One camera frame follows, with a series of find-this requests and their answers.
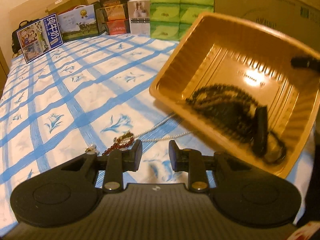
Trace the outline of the blue milk carton box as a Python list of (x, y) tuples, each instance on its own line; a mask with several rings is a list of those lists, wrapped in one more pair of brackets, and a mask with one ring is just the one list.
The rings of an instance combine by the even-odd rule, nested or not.
[(34, 61), (63, 44), (56, 14), (51, 14), (39, 19), (39, 21), (32, 24), (31, 27), (37, 31), (38, 38), (30, 49), (22, 51), (26, 63)]

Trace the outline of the small pearl earring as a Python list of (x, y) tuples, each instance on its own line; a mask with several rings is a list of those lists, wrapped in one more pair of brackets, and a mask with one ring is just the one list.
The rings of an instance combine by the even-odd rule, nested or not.
[(86, 154), (98, 154), (99, 151), (97, 150), (96, 144), (90, 144), (88, 146), (88, 148), (86, 148), (85, 153)]

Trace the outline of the black smart band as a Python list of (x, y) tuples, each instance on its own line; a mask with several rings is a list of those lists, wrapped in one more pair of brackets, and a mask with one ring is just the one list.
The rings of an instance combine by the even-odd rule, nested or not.
[(267, 107), (259, 106), (255, 110), (253, 118), (253, 153), (262, 158), (267, 151), (267, 137), (268, 137), (268, 118)]

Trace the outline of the yellow plastic tray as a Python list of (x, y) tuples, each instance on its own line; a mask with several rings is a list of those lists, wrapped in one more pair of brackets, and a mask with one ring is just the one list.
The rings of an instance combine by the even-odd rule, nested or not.
[[(287, 177), (302, 152), (319, 110), (319, 74), (293, 68), (294, 57), (319, 52), (278, 31), (248, 20), (199, 15), (150, 86), (150, 94), (190, 127), (223, 149), (267, 172)], [(197, 89), (232, 85), (267, 106), (268, 127), (287, 147), (284, 161), (269, 165), (248, 144), (228, 136), (185, 102)]]

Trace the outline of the stacked dark snack boxes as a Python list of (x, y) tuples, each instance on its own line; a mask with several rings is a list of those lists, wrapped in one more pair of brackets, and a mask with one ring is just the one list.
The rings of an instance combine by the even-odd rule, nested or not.
[(98, 0), (104, 13), (107, 32), (109, 35), (130, 33), (129, 0)]

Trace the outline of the large cardboard box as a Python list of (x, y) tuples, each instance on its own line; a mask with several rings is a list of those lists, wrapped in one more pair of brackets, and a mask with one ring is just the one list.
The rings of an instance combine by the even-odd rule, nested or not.
[(319, 0), (215, 0), (215, 11), (264, 25), (319, 50)]

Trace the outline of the blue white checkered bedsheet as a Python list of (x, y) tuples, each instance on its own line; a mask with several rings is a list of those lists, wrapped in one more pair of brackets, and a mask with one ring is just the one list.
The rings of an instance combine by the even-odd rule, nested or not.
[(1, 236), (26, 239), (9, 204), (12, 190), (56, 165), (100, 151), (129, 129), (143, 138), (142, 164), (126, 183), (186, 180), (169, 163), (172, 135), (180, 146), (212, 153), (210, 140), (155, 100), (149, 87), (175, 42), (129, 34), (73, 41), (32, 63), (12, 67), (1, 98)]

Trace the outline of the green tissue pack bundle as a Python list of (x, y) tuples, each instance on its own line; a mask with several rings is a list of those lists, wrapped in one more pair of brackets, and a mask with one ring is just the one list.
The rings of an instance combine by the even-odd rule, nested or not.
[(214, 0), (150, 0), (150, 36), (179, 41), (202, 12), (214, 12)]

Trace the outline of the white product box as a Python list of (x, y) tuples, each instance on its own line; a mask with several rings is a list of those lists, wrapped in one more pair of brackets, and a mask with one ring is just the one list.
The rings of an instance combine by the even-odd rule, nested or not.
[(150, 35), (150, 0), (129, 0), (127, 3), (132, 35)]

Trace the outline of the black bag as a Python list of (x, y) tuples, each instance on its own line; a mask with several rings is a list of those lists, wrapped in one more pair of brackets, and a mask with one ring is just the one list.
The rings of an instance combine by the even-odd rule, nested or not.
[(30, 49), (37, 41), (37, 31), (34, 30), (31, 25), (38, 21), (39, 19), (31, 21), (24, 20), (19, 24), (18, 29), (12, 33), (11, 48), (14, 54), (17, 54), (20, 50), (27, 51), (27, 49)]

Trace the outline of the small brown cardboard box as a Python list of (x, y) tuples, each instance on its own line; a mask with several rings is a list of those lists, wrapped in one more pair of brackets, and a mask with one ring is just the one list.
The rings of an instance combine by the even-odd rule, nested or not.
[(70, 10), (73, 10), (74, 8), (80, 6), (80, 5), (88, 5), (87, 0), (57, 0), (56, 2), (50, 4), (45, 12), (48, 15), (51, 14), (63, 14), (65, 12), (68, 12)]

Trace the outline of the cow picture milk box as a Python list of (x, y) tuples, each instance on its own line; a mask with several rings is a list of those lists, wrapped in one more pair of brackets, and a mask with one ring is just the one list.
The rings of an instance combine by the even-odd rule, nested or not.
[(99, 36), (107, 32), (105, 14), (99, 2), (79, 5), (57, 16), (64, 42)]

